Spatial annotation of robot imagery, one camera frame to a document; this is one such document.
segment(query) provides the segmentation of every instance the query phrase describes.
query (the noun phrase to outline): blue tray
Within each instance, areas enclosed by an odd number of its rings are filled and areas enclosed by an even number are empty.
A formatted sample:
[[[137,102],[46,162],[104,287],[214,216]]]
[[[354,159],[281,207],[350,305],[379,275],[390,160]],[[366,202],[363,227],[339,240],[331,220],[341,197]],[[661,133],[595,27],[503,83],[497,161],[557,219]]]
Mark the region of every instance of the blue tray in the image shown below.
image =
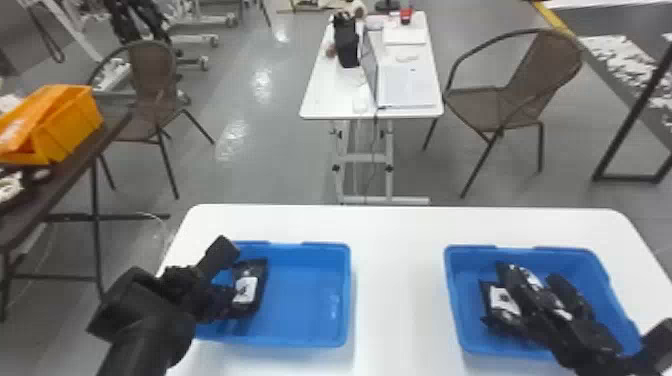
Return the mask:
[[[624,353],[641,349],[640,335],[611,290],[609,276],[598,258],[585,249],[497,248],[450,246],[445,249],[446,279],[460,345],[465,351],[531,359],[553,359],[550,351],[531,342],[492,333],[482,322],[485,315],[478,280],[497,281],[495,262],[528,268],[540,279],[558,273],[570,281],[593,306],[596,318],[621,342]]]
[[[259,311],[249,318],[199,325],[196,337],[227,343],[339,347],[350,317],[350,248],[345,244],[234,242],[239,260],[268,259]],[[214,283],[231,285],[231,271]]]

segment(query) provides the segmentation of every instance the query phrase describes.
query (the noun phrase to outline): white table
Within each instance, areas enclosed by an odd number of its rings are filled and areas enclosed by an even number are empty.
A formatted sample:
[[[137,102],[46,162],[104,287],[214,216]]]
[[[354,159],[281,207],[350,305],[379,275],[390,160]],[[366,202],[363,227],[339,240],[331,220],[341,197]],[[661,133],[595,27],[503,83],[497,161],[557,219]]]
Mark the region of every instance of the white table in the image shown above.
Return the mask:
[[[184,219],[163,267],[195,264],[220,234],[348,244],[348,342],[280,350],[195,340],[170,376],[571,375],[551,362],[462,352],[443,267],[449,244],[586,247],[640,332],[672,316],[672,284],[628,219],[611,210],[200,205]]]
[[[428,30],[427,17],[424,12],[416,12],[409,27],[420,27]],[[363,23],[357,24],[357,32],[362,34]],[[396,60],[399,55],[416,55],[418,58],[413,64],[422,66],[422,72],[427,75],[427,82],[431,83],[427,89],[432,93],[434,105],[423,108],[391,108],[378,110],[373,101],[370,89],[366,83],[361,67],[345,69],[337,58],[329,59],[325,56],[325,49],[333,43],[334,28],[327,25],[322,44],[315,59],[313,73],[306,87],[303,103],[299,115],[305,120],[329,120],[330,134],[333,138],[333,166],[332,173],[336,184],[338,202],[341,204],[407,204],[427,205],[428,197],[395,197],[394,185],[394,119],[436,118],[443,115],[443,103],[436,74],[434,53],[429,35],[424,45],[385,46],[382,40],[382,31],[372,31],[371,43],[380,64],[404,64]],[[366,110],[356,112],[353,101],[368,102]],[[385,138],[384,153],[349,153],[350,129],[353,120],[371,120],[374,114],[385,121],[382,137]],[[346,163],[381,163],[385,165],[385,196],[364,197],[345,195],[343,179]]]

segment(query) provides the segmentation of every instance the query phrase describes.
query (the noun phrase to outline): brown mesh chair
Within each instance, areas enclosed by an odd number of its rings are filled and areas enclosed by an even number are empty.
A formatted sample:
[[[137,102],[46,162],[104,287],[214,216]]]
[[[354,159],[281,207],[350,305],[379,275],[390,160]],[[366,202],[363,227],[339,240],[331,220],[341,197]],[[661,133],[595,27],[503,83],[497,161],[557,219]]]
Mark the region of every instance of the brown mesh chair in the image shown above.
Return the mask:
[[[452,88],[457,67],[465,59],[502,40],[530,34],[534,34],[535,38],[506,86]],[[544,123],[539,120],[539,115],[555,92],[579,72],[581,64],[581,48],[576,39],[551,29],[506,33],[457,59],[443,91],[443,103],[488,144],[464,186],[461,198],[466,196],[497,139],[510,129],[539,127],[537,171],[541,172],[544,164]],[[436,118],[432,122],[423,150],[427,149],[438,120]]]
[[[163,128],[178,116],[185,115],[210,144],[214,145],[215,141],[194,116],[182,106],[177,91],[177,59],[172,48],[163,42],[141,40],[116,49],[100,62],[89,77],[87,84],[92,85],[105,65],[124,52],[128,54],[128,62],[131,66],[130,82],[136,95],[133,97],[134,113],[131,123],[124,128],[116,141],[159,146],[173,194],[176,199],[179,199],[180,194],[177,191],[175,176],[164,143],[164,138],[171,139],[171,137]],[[110,188],[116,189],[112,174],[102,154],[100,161]]]

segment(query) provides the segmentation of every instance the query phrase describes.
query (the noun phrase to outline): metal chair leg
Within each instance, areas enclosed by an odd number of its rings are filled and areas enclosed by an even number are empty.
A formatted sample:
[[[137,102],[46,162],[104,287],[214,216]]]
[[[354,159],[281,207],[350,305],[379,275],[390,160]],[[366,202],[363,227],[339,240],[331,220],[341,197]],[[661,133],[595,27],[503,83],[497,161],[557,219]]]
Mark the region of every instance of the metal chair leg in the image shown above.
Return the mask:
[[[268,17],[268,11],[266,10],[266,4],[264,3],[264,0],[259,0],[259,8],[261,8],[262,13],[264,13],[264,18],[266,18],[266,24],[268,25],[268,27],[272,27],[271,18]],[[294,2],[292,2],[292,10],[294,11],[294,13],[296,13],[296,10],[294,8]]]
[[[107,178],[107,184],[110,185],[111,190],[116,191],[117,186],[114,184],[114,179],[112,179],[112,172],[110,172],[110,166],[107,165],[107,160],[105,160],[105,156],[103,154],[100,154],[100,157],[98,159],[100,160],[100,164],[103,166],[103,172],[105,172],[105,177]]]
[[[537,146],[537,172],[544,169],[544,123],[539,122],[539,145]]]
[[[495,145],[495,142],[497,141],[497,137],[501,137],[499,132],[495,132],[492,135],[492,139],[488,143],[488,147],[485,148],[485,151],[483,152],[483,155],[481,155],[481,159],[478,160],[478,163],[476,164],[476,167],[474,168],[474,171],[471,173],[471,176],[469,176],[469,180],[467,180],[467,184],[464,186],[464,189],[462,189],[462,193],[460,193],[460,198],[464,198],[467,195],[467,192],[469,191],[469,188],[471,188],[471,184],[473,184],[474,180],[476,179],[476,175],[478,175],[478,172],[481,171],[481,167],[483,167],[483,163],[485,163],[485,160],[488,158],[488,155],[490,155],[490,151],[492,150],[492,147]]]
[[[185,114],[185,115],[189,118],[189,120],[191,120],[191,122],[194,124],[194,126],[195,126],[196,128],[198,128],[198,130],[201,132],[201,134],[203,134],[203,136],[205,136],[205,138],[207,138],[208,141],[209,141],[212,145],[215,144],[215,140],[213,140],[212,137],[210,137],[210,135],[208,134],[208,132],[206,132],[205,129],[203,129],[203,127],[201,126],[201,124],[196,120],[196,118],[194,118],[194,116],[193,116],[189,111],[187,111],[186,109],[183,108],[183,109],[181,110],[181,112],[182,112],[183,114]]]
[[[240,3],[238,4],[238,19],[240,20],[240,23],[242,24],[244,22],[243,20],[243,10],[245,9],[245,0],[240,0]]]
[[[436,128],[436,123],[439,122],[439,118],[436,118],[432,121],[432,126],[429,127],[429,131],[427,132],[427,136],[425,137],[425,143],[422,144],[422,150],[427,150],[427,146],[429,145],[429,140],[432,139],[432,135],[434,135],[434,129]]]
[[[170,180],[170,186],[173,189],[173,195],[176,200],[180,199],[180,193],[177,191],[177,183],[175,182],[175,176],[173,175],[173,169],[170,167],[170,161],[168,160],[168,153],[166,152],[166,145],[163,143],[163,135],[161,132],[156,132],[156,138],[159,139],[159,148],[161,149],[161,155],[163,156],[163,163],[166,165],[166,172],[168,173],[168,179]]]
[[[7,320],[7,307],[9,306],[9,296],[12,282],[12,270],[9,259],[9,252],[2,255],[2,306],[0,306],[0,322]]]

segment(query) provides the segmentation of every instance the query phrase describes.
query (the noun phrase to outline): orange plastic box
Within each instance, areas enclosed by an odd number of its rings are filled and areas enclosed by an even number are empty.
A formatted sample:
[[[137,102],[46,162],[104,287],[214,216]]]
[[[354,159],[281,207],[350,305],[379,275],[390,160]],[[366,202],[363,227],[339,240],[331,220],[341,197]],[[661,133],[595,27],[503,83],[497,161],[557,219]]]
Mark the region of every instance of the orange plastic box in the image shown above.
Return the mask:
[[[43,86],[0,116],[0,162],[60,162],[102,123],[90,86]]]

